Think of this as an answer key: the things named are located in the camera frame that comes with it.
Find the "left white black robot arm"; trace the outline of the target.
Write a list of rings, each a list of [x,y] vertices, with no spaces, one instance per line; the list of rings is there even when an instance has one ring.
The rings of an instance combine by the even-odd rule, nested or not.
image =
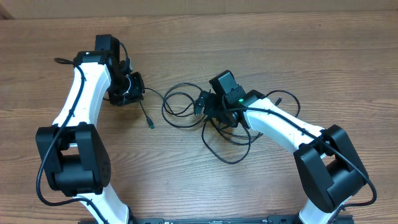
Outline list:
[[[60,114],[35,136],[39,200],[51,207],[80,202],[95,223],[137,222],[111,186],[111,161],[96,128],[105,96],[114,106],[143,99],[141,74],[133,72],[129,57],[120,58],[124,48],[111,34],[102,34],[93,51],[78,52],[73,60],[55,58],[73,66],[73,83]]]

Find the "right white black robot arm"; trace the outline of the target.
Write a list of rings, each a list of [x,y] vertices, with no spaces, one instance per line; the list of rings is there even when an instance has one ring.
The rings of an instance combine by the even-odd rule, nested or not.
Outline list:
[[[307,203],[296,214],[269,215],[264,223],[353,223],[353,217],[341,211],[376,201],[376,188],[343,128],[334,124],[325,129],[299,120],[267,95],[245,92],[229,70],[209,83],[212,89],[201,91],[193,104],[195,115],[219,122],[220,134],[239,124],[257,131],[294,156]]]

